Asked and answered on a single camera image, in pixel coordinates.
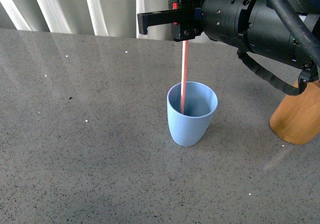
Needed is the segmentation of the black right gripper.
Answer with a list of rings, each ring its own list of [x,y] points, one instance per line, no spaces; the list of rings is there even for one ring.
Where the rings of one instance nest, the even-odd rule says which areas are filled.
[[[196,9],[193,21],[171,24],[176,42],[204,33],[220,41],[295,68],[312,68],[315,62],[278,17],[269,0],[171,0],[172,9]]]

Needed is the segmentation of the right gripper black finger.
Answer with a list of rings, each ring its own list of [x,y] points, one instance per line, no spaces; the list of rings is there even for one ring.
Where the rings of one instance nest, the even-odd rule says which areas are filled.
[[[193,21],[195,8],[152,11],[137,14],[139,34],[147,35],[150,26]]]

